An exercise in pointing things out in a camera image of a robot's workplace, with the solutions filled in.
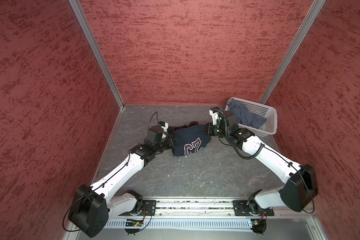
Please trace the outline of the navy tank top red trim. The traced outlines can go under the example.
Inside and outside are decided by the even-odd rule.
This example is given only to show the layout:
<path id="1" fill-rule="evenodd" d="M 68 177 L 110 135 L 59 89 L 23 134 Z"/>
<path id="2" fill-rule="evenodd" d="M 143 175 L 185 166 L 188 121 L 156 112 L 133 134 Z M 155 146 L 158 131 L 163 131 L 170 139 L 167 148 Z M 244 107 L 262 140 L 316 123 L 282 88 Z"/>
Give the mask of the navy tank top red trim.
<path id="1" fill-rule="evenodd" d="M 172 152 L 175 158 L 194 154 L 210 144 L 211 137 L 198 122 L 174 128 L 175 147 Z"/>

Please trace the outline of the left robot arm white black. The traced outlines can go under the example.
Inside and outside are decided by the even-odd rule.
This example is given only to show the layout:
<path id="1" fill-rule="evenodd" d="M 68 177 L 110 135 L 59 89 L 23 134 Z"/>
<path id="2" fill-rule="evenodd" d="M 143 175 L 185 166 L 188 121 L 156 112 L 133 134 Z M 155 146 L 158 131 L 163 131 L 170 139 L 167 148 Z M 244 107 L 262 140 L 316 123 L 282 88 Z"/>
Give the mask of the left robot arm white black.
<path id="1" fill-rule="evenodd" d="M 150 127 L 143 144 L 128 151 L 126 159 L 109 174 L 91 186 L 81 185 L 63 219 L 73 223 L 88 237 L 95 237 L 110 217 L 128 212 L 139 213 L 143 198 L 134 191 L 114 198 L 117 191 L 155 156 L 175 147 L 174 128 L 165 122 Z"/>

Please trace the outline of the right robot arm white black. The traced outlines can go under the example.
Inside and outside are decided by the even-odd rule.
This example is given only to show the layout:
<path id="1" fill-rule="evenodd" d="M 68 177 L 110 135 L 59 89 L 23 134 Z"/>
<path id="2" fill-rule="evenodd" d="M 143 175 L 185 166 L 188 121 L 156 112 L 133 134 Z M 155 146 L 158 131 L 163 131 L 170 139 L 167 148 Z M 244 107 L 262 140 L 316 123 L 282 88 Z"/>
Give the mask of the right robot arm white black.
<path id="1" fill-rule="evenodd" d="M 306 210 L 308 204 L 314 203 L 314 197 L 319 191 L 316 172 L 312 166 L 303 166 L 273 150 L 253 132 L 240 128 L 230 112 L 211 108 L 209 114 L 212 122 L 204 126 L 208 136 L 225 139 L 241 159 L 258 160 L 283 182 L 282 187 L 259 190 L 248 198 L 245 209 L 252 216 L 259 216 L 265 210 L 277 207 L 313 213 Z"/>

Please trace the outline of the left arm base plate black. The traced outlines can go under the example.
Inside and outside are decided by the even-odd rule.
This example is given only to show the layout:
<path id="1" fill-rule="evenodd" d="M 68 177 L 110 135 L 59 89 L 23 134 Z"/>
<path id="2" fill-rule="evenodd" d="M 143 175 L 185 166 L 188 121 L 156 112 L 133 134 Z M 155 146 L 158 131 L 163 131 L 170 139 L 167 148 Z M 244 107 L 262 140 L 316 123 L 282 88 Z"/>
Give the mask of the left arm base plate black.
<path id="1" fill-rule="evenodd" d="M 143 216 L 144 212 L 148 216 L 154 216 L 156 212 L 157 201 L 156 200 L 139 200 L 136 204 L 135 216 Z"/>

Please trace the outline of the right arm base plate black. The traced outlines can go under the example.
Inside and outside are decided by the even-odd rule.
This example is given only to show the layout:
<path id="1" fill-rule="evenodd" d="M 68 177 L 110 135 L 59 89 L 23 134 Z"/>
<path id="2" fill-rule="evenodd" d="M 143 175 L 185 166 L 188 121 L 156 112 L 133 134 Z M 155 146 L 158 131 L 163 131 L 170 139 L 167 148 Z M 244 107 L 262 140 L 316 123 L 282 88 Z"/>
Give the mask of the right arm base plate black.
<path id="1" fill-rule="evenodd" d="M 251 201 L 233 201 L 233 209 L 237 217 L 273 217 L 273 209 L 262 209 L 254 200 Z"/>

